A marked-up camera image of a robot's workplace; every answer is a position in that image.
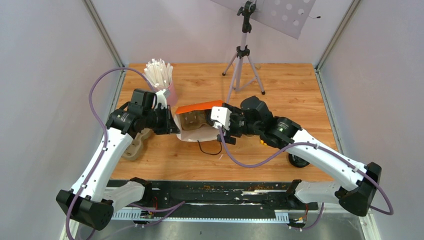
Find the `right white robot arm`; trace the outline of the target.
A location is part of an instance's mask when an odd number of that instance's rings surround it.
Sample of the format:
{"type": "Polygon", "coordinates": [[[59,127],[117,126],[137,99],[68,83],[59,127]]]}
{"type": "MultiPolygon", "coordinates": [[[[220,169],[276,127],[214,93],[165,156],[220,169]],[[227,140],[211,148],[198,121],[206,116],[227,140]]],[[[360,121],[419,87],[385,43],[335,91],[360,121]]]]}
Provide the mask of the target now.
{"type": "Polygon", "coordinates": [[[320,142],[293,120],[275,116],[266,103],[256,96],[242,101],[240,107],[222,103],[211,109],[212,126],[218,129],[217,140],[235,145],[236,139],[245,135],[258,136],[261,144],[278,149],[266,160],[250,164],[256,168],[277,155],[287,152],[330,175],[331,182],[308,182],[301,179],[291,184],[292,191],[285,195],[286,204],[298,209],[308,203],[339,204],[347,212],[364,217],[377,192],[386,198],[380,186],[382,167],[375,162],[362,163],[353,160],[320,142]]]}

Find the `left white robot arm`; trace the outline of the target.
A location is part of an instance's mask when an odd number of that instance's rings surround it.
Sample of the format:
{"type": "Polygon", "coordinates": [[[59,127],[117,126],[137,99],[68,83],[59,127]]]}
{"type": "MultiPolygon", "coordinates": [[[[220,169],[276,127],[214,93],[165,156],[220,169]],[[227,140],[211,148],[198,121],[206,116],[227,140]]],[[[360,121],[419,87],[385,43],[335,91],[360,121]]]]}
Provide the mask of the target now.
{"type": "Polygon", "coordinates": [[[144,129],[156,135],[179,134],[167,104],[170,91],[135,89],[131,100],[114,110],[102,124],[103,136],[83,174],[69,190],[60,190],[56,202],[70,219],[97,231],[103,230],[114,213],[137,202],[149,206],[154,197],[152,183],[134,177],[125,185],[106,191],[111,174],[126,149],[144,129]]]}

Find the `orange paper bag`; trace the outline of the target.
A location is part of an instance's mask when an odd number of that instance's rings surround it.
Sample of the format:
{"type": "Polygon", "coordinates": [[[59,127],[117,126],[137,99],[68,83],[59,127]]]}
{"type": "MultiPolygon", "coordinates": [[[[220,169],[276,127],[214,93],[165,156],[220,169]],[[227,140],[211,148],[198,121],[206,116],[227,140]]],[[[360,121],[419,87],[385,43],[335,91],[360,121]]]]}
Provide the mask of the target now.
{"type": "Polygon", "coordinates": [[[177,107],[173,120],[179,128],[177,138],[182,142],[197,143],[199,150],[210,156],[221,154],[222,145],[217,153],[206,152],[202,149],[202,142],[215,141],[218,130],[213,127],[211,120],[213,107],[221,107],[222,100],[213,100],[177,107]]]}

